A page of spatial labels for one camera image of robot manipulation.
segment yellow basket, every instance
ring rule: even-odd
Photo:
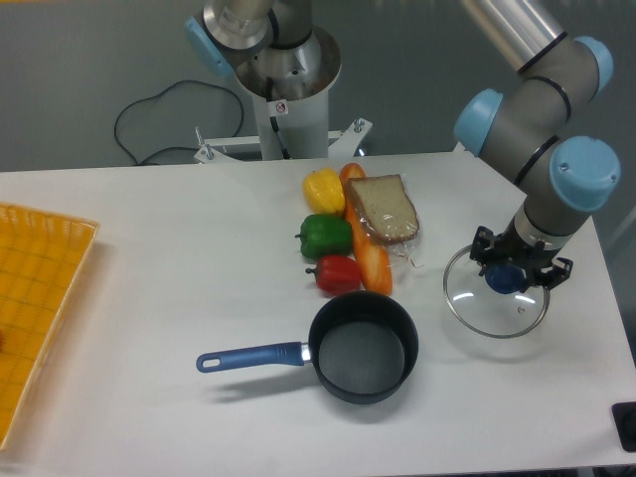
[[[99,224],[0,203],[0,450]]]

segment bread slice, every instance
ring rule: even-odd
[[[417,236],[417,213],[400,175],[352,178],[346,193],[369,234],[380,243],[400,243]]]

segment yellow bell pepper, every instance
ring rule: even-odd
[[[342,216],[345,212],[345,192],[340,177],[329,167],[305,177],[302,192],[314,214]]]

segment black saucepan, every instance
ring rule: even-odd
[[[309,329],[307,343],[279,343],[206,353],[202,373],[280,364],[312,363],[336,398],[371,404],[395,393],[415,366],[419,344],[408,313],[393,299],[354,291],[327,302]]]

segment blue lid knob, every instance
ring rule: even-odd
[[[558,196],[582,212],[600,209],[620,179],[614,151],[598,139],[572,137],[555,149],[550,179]]]
[[[509,263],[492,265],[486,269],[486,283],[497,293],[509,295],[526,286],[526,274]]]
[[[598,64],[598,89],[596,90],[596,94],[599,94],[614,74],[612,54],[609,53],[605,45],[594,40],[592,37],[578,37],[574,40],[586,45],[596,58],[596,63]]]
[[[474,156],[479,156],[481,153],[503,98],[501,93],[493,89],[485,89],[473,97],[459,114],[453,131],[455,139]]]
[[[190,44],[195,49],[199,59],[216,75],[227,77],[234,71],[228,60],[221,54],[214,42],[210,40],[201,25],[190,17],[186,21],[186,35]]]

